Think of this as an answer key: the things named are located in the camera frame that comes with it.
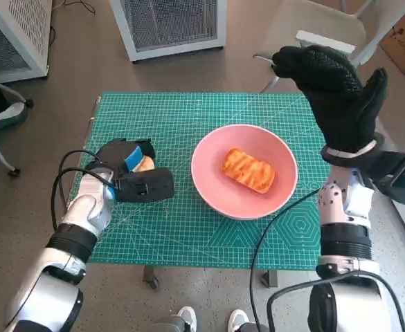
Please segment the black gloved right hand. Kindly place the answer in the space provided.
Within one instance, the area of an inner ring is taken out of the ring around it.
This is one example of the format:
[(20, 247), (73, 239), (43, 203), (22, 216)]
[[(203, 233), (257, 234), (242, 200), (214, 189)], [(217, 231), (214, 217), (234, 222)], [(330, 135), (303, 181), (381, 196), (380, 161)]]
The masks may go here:
[(308, 99), (326, 145), (357, 153), (374, 140), (388, 74), (376, 69), (364, 84), (348, 58), (325, 46), (284, 46), (272, 56), (274, 73), (295, 82)]

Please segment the black left hand blue tape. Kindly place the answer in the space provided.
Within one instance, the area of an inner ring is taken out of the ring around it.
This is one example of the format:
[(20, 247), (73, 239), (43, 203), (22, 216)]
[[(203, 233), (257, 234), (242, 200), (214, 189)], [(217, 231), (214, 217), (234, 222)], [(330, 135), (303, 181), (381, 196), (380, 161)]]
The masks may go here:
[(149, 138), (133, 141), (118, 138), (99, 148), (96, 156), (117, 175), (154, 169), (156, 152)]

